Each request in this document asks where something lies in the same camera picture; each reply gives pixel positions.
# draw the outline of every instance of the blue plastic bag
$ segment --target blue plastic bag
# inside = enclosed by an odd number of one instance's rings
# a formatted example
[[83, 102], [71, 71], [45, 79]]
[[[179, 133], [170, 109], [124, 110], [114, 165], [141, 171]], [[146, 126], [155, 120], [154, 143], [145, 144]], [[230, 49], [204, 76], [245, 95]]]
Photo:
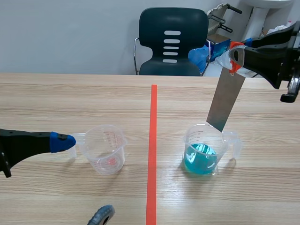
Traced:
[[208, 57], [208, 47], [195, 48], [188, 53], [188, 60], [198, 66], [200, 73], [205, 70]]

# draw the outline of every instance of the plastic measuring cup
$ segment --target plastic measuring cup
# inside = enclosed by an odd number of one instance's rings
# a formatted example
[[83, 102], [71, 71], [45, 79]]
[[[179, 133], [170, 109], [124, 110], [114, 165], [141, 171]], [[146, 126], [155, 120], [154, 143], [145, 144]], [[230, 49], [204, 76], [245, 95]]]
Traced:
[[192, 126], [184, 137], [185, 166], [197, 174], [212, 173], [233, 143], [233, 158], [240, 156], [242, 141], [233, 132], [220, 132], [209, 124]]
[[[127, 140], [123, 132], [113, 125], [101, 125], [87, 133], [72, 134], [79, 151], [100, 174], [109, 175], [119, 171], [125, 162], [124, 147]], [[68, 150], [76, 157], [75, 147]]]

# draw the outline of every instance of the table surface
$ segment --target table surface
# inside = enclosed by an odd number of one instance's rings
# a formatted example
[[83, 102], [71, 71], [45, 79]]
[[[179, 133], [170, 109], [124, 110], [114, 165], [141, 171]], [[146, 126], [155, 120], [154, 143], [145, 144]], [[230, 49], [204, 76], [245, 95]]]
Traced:
[[84, 225], [103, 205], [110, 225], [143, 225], [146, 217], [151, 85], [157, 84], [157, 224], [295, 225], [300, 221], [300, 101], [264, 79], [247, 78], [225, 130], [244, 142], [228, 152], [220, 174], [201, 177], [181, 164], [182, 136], [206, 121], [217, 78], [127, 75], [0, 74], [3, 129], [85, 132], [120, 127], [126, 161], [101, 176], [79, 154], [28, 158], [0, 173], [0, 224]]

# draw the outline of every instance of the measuring cup with blue liquid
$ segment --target measuring cup with blue liquid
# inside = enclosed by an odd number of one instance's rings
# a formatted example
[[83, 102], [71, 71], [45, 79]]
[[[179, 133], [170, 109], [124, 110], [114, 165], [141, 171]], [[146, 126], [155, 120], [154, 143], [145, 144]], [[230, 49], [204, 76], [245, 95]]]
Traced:
[[192, 126], [184, 137], [184, 164], [197, 174], [218, 170], [218, 162], [233, 144], [233, 158], [240, 156], [242, 141], [234, 132], [220, 132], [209, 124]]

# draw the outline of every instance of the metal blade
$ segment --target metal blade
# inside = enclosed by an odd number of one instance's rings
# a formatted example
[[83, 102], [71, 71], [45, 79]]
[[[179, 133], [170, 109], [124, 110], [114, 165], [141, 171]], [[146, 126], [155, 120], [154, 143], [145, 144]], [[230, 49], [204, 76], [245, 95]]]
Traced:
[[223, 131], [235, 100], [243, 86], [245, 77], [223, 68], [214, 98], [208, 113], [207, 122], [219, 131]]

